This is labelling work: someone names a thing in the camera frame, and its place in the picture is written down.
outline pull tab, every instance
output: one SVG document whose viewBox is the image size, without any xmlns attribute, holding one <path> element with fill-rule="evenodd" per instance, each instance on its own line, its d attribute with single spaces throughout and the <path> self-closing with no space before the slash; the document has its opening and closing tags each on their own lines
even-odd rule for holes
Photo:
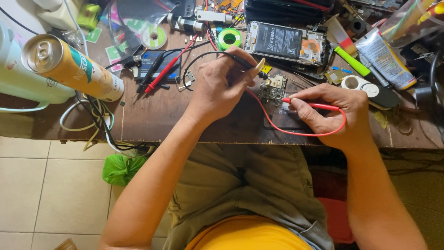
<svg viewBox="0 0 444 250">
<path fill-rule="evenodd" d="M 40 60 L 47 59 L 51 54 L 51 43 L 48 41 L 41 41 L 37 44 L 37 58 Z"/>
</svg>

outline yellow shirt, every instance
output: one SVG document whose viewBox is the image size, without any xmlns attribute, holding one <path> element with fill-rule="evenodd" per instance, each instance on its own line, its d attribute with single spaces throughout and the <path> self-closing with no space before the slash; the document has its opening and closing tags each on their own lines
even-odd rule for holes
<svg viewBox="0 0 444 250">
<path fill-rule="evenodd" d="M 185 250 L 312 250 L 310 245 L 274 221 L 256 215 L 221 220 L 200 232 Z"/>
</svg>

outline solder wire spool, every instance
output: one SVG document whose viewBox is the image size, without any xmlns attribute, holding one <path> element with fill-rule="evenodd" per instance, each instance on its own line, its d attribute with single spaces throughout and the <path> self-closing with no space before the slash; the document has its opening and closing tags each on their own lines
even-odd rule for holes
<svg viewBox="0 0 444 250">
<path fill-rule="evenodd" d="M 142 43 L 146 48 L 156 50 L 165 45 L 167 42 L 167 33 L 162 26 L 154 26 L 147 23 L 145 28 Z"/>
<path fill-rule="evenodd" d="M 234 28 L 225 28 L 218 35 L 218 49 L 225 51 L 230 46 L 241 47 L 241 33 Z"/>
</svg>

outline green plastic bag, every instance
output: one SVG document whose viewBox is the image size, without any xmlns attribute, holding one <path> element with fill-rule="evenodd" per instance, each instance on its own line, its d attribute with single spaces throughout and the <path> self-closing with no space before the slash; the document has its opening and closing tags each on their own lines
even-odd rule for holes
<svg viewBox="0 0 444 250">
<path fill-rule="evenodd" d="M 142 156 L 131 159 L 120 154 L 109 155 L 103 165 L 102 179 L 111 185 L 125 187 L 147 160 Z"/>
</svg>

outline wooden table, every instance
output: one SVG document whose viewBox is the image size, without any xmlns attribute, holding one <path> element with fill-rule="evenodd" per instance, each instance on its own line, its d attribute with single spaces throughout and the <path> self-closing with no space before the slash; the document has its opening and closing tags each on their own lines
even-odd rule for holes
<svg viewBox="0 0 444 250">
<path fill-rule="evenodd" d="M 180 48 L 184 47 L 184 40 L 189 39 L 189 34 L 186 35 L 179 31 L 170 30 L 168 24 L 163 24 L 167 30 L 168 40 L 167 44 L 162 49 Z M 88 51 L 91 58 L 100 57 L 102 66 L 107 66 L 106 55 L 104 48 L 111 46 L 110 37 L 107 34 L 102 34 L 96 44 L 88 43 Z M 213 48 L 210 44 L 193 49 L 182 56 L 183 70 L 191 60 L 203 52 L 211 51 Z M 199 59 L 191 67 L 191 71 L 197 76 L 198 66 L 202 63 L 215 59 L 215 55 L 208 55 Z M 334 55 L 333 63 L 340 68 L 345 68 L 354 71 L 342 58 Z M 279 73 L 286 75 L 289 80 L 286 87 L 286 92 L 300 91 L 295 84 L 290 80 L 304 84 L 303 81 L 292 73 L 274 67 L 270 74 Z M 183 90 L 178 91 L 174 81 L 164 81 L 170 85 L 169 90 L 157 88 L 150 93 L 148 98 L 136 100 L 132 99 L 137 84 L 133 79 L 132 73 L 127 69 L 121 73 L 121 79 L 125 84 L 125 93 L 120 101 L 125 102 L 124 106 L 120 105 L 120 101 L 109 103 L 108 107 L 115 115 L 114 127 L 111 130 L 112 136 L 115 140 L 122 141 L 162 141 L 171 131 L 173 126 L 179 120 L 185 111 L 188 102 L 191 98 L 192 92 Z M 252 88 L 254 92 L 258 91 L 259 78 L 256 77 L 256 86 Z M 76 100 L 70 99 L 68 102 L 60 105 L 50 105 L 48 108 L 30 113 L 28 115 L 34 117 L 34 125 L 32 131 L 33 139 L 51 139 L 51 140 L 87 140 L 95 132 L 95 128 L 91 128 L 81 132 L 69 132 L 60 128 L 59 119 L 63 112 L 72 105 Z M 403 105 L 414 108 L 412 103 L 406 102 L 403 99 Z M 276 107 L 271 103 L 266 106 L 270 113 L 275 112 Z M 294 126 L 300 127 L 300 131 L 312 133 L 312 131 L 301 121 L 288 120 L 289 116 L 285 114 L 283 122 L 286 120 L 294 123 Z M 408 134 L 399 132 L 397 126 L 390 123 L 384 130 L 380 127 L 377 121 L 369 114 L 370 123 L 373 131 L 373 138 L 379 147 L 396 147 L 396 148 L 436 148 L 420 129 L 420 124 L 424 128 L 425 133 L 431 138 L 440 148 L 444 148 L 440 140 L 439 132 L 436 127 L 429 121 L 424 120 L 424 117 L 417 117 L 416 114 L 406 113 L 404 116 L 412 125 L 412 130 Z M 83 111 L 79 105 L 68 116 L 65 125 L 71 128 L 80 128 L 91 123 L 90 117 Z M 264 122 L 264 116 L 255 99 L 248 94 L 244 94 L 234 108 L 233 112 L 210 125 L 200 138 L 201 142 L 213 143 L 265 143 L 265 144 L 292 144 L 292 145 L 320 145 L 321 142 L 315 137 L 302 137 L 288 135 L 276 130 L 265 128 L 268 126 Z"/>
</svg>

